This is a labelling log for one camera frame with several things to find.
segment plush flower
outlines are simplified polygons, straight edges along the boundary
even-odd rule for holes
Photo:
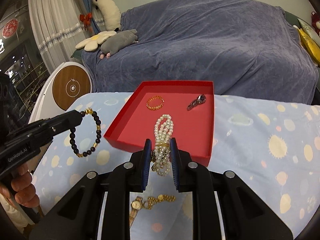
[[[116,35],[114,31],[111,32],[100,32],[91,38],[85,39],[76,45],[76,49],[82,49],[84,47],[85,51],[94,51],[98,48],[98,44],[104,43],[111,36]]]

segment red plush toy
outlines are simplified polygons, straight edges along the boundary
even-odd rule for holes
[[[316,12],[311,13],[312,26],[316,29],[316,33],[320,35],[320,18]]]

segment wristwatch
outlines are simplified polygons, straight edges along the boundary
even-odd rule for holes
[[[131,212],[129,215],[129,227],[131,227],[134,219],[137,216],[138,211],[141,208],[142,208],[142,197],[136,197],[136,199],[131,202]]]
[[[205,95],[199,95],[195,100],[193,100],[190,105],[188,105],[187,107],[187,111],[190,111],[192,108],[198,106],[198,105],[201,105],[205,102],[206,100],[206,97]]]

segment jewelry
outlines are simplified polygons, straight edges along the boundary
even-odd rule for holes
[[[79,157],[86,157],[88,155],[90,155],[92,152],[94,152],[96,150],[96,147],[98,146],[98,144],[100,143],[100,138],[101,138],[101,121],[99,120],[99,116],[97,114],[96,111],[93,111],[91,108],[87,108],[85,111],[81,111],[80,114],[82,115],[82,117],[84,117],[86,114],[91,114],[93,119],[96,121],[96,125],[97,125],[97,138],[95,143],[92,145],[92,147],[90,148],[90,150],[87,150],[86,152],[83,152],[82,154],[79,153],[79,149],[77,148],[76,145],[76,141],[75,141],[75,131],[76,128],[71,128],[70,129],[70,144],[71,144],[71,148],[73,149],[73,152]]]
[[[142,208],[142,197],[136,197],[136,199],[131,202],[131,212],[129,215],[129,227],[131,227],[134,219],[137,216],[138,211],[141,208]]]
[[[163,124],[160,122],[163,119],[167,119]],[[171,163],[170,157],[170,138],[173,133],[173,121],[171,116],[163,114],[156,122],[155,125],[155,149],[151,153],[152,162],[155,164],[151,167],[152,171],[155,171],[159,176],[166,176],[170,171]]]
[[[152,100],[155,100],[155,99],[160,99],[162,101],[162,103],[158,106],[149,106],[149,103],[152,101]],[[160,109],[162,106],[163,106],[163,103],[164,103],[164,99],[163,97],[161,96],[154,96],[152,98],[149,98],[148,101],[147,101],[147,108],[152,110],[152,111],[155,111],[155,110],[158,110]]]
[[[203,103],[205,102],[205,100],[206,100],[206,97],[205,97],[204,94],[199,95],[195,100],[193,100],[193,101],[191,102],[190,105],[188,105],[187,111],[190,111],[192,108],[194,108],[194,107],[196,107],[196,106],[198,106],[198,105],[203,104]]]
[[[157,203],[160,203],[162,201],[173,202],[175,200],[176,200],[175,196],[168,196],[168,195],[162,195],[162,194],[159,195],[158,198],[150,196],[150,197],[148,197],[148,201],[144,201],[144,202],[142,202],[142,197],[139,197],[139,196],[136,197],[136,199],[131,202],[131,212],[129,215],[129,227],[131,227],[134,219],[137,216],[138,211],[141,208],[145,208],[145,209],[150,210]]]

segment window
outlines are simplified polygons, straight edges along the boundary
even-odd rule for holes
[[[28,123],[49,77],[31,28],[28,0],[13,0],[0,21],[0,71],[9,75],[10,130]]]

